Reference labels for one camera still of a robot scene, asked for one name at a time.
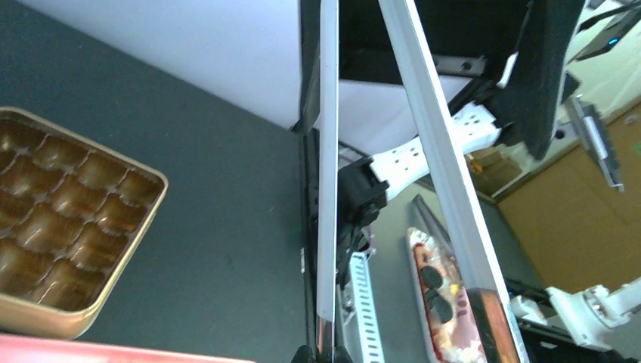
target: gold plastic tray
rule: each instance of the gold plastic tray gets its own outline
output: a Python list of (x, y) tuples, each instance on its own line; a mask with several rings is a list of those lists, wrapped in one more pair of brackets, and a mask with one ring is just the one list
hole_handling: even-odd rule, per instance
[(0, 327), (87, 330), (167, 191), (160, 172), (0, 107)]

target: white mounting plate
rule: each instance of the white mounting plate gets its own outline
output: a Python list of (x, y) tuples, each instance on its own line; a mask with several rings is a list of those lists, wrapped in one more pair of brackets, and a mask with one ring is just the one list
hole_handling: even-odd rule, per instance
[[(469, 103), (452, 117), (453, 138), (460, 141), (463, 154), (490, 147), (498, 139), (500, 129), (493, 122), (494, 115), (482, 105)], [(387, 180), (387, 201), (396, 197), (407, 186), (429, 174), (423, 146), (418, 137), (411, 141), (372, 156), (370, 168), (379, 180)]]
[[(556, 287), (548, 287), (545, 291), (550, 295), (550, 302), (556, 310), (557, 318), (562, 323), (561, 328), (565, 328), (574, 339), (578, 346), (607, 352), (612, 347), (605, 344), (601, 339), (599, 332), (608, 330), (601, 324), (593, 312), (589, 311), (587, 305), (580, 293), (570, 294)], [(550, 323), (555, 324), (555, 318), (549, 319)]]

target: metal bracket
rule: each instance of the metal bracket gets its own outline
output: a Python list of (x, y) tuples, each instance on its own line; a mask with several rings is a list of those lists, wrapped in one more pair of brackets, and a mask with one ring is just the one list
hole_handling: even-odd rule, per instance
[(621, 171), (614, 147), (603, 121), (592, 104), (581, 102), (579, 96), (571, 96), (565, 102), (572, 127), (581, 145), (601, 169), (610, 187), (623, 193)]
[(356, 252), (349, 263), (351, 281), (342, 291), (342, 332), (355, 363), (385, 363), (367, 254)]

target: white plastic bracket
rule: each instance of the white plastic bracket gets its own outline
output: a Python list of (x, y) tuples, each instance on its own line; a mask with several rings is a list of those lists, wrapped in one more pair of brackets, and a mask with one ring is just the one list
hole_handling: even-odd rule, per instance
[(583, 292), (570, 294), (555, 287), (548, 287), (546, 291), (557, 313), (548, 319), (551, 325), (566, 329), (578, 346), (601, 352), (611, 349), (602, 339), (611, 330), (591, 311)]
[[(454, 135), (463, 146), (463, 154), (490, 147), (500, 135), (494, 125), (496, 118), (482, 105), (469, 103), (452, 117)], [(424, 175), (429, 174), (423, 146), (418, 137), (411, 141), (372, 156), (370, 168), (379, 180), (389, 183), (387, 201)]]
[(521, 295), (514, 296), (509, 305), (512, 307), (512, 312), (517, 318), (527, 321), (532, 321), (537, 324), (547, 326), (547, 320), (541, 312), (539, 305), (531, 299), (524, 298)]

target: white panel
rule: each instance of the white panel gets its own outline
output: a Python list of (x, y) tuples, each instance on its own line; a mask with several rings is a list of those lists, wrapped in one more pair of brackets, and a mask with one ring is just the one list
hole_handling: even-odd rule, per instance
[[(462, 146), (461, 153), (468, 154), (492, 146), (500, 135), (496, 121), (482, 105), (467, 104), (452, 117), (452, 138)], [(370, 168), (379, 180), (386, 180), (387, 201), (394, 199), (410, 184), (429, 173), (423, 145), (418, 137), (391, 150), (372, 155)]]
[[(596, 10), (584, 10), (581, 20), (619, 8), (621, 3), (605, 0)], [(575, 56), (608, 25), (611, 18), (578, 33), (570, 42), (568, 57)], [(581, 100), (595, 104), (604, 118), (641, 95), (641, 23), (638, 23), (610, 52), (568, 65), (568, 71), (581, 86), (575, 92)], [(557, 119), (568, 122), (564, 107), (557, 109)]]
[(298, 119), (297, 0), (21, 0), (282, 127)]
[[(470, 81), (440, 76), (445, 98), (451, 100)], [(401, 85), (340, 82), (339, 137), (366, 154), (402, 145), (416, 136), (416, 125)]]

